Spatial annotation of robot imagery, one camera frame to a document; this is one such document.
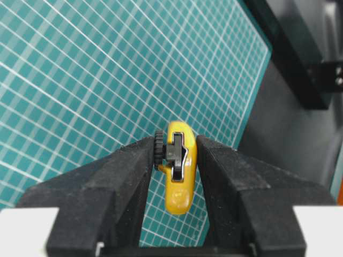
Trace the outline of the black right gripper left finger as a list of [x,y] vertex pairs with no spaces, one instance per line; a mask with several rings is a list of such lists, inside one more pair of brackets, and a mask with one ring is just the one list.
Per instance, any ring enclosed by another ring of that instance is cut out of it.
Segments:
[[58,208],[49,256],[95,256],[100,242],[138,247],[153,157],[154,139],[145,137],[28,188],[17,207]]

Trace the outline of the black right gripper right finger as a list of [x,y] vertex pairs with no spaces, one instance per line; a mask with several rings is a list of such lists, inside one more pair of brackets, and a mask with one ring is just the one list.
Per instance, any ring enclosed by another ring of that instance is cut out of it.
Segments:
[[304,256],[307,245],[293,208],[333,206],[329,191],[203,135],[196,144],[210,223],[205,245]]

